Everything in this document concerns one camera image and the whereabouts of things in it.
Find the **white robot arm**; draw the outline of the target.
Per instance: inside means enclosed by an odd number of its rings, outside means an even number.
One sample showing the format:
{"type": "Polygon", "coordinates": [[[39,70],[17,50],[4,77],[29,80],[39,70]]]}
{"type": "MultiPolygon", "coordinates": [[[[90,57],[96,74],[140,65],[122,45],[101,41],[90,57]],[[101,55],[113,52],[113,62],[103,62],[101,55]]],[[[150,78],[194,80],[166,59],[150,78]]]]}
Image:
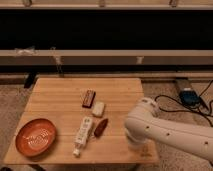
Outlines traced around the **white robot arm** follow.
{"type": "Polygon", "coordinates": [[[153,99],[142,97],[126,115],[125,134],[134,148],[149,138],[213,162],[212,127],[160,119],[158,111],[153,99]]]}

